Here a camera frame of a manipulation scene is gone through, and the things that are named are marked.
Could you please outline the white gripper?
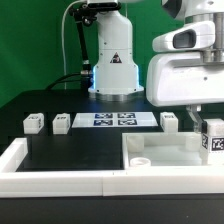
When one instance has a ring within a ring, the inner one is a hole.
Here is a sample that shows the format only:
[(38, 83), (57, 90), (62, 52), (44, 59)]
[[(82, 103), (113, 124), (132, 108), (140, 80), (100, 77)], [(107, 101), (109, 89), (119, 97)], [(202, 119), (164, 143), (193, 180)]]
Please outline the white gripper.
[(224, 64), (204, 64), (199, 52), (158, 54), (148, 66), (146, 97), (157, 107), (187, 105), (201, 133), (200, 104), (224, 102)]

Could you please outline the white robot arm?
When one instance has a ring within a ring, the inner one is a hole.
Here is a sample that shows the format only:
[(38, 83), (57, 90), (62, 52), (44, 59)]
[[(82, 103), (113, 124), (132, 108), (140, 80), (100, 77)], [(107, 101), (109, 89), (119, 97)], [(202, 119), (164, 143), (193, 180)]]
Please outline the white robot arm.
[(208, 131), (200, 106), (224, 102), (224, 0), (161, 0), (184, 26), (156, 37), (146, 86), (133, 61), (132, 24), (119, 13), (131, 0), (87, 0), (97, 12), (99, 59), (93, 68), (92, 97), (124, 98), (144, 90), (154, 106), (184, 105), (194, 130)]

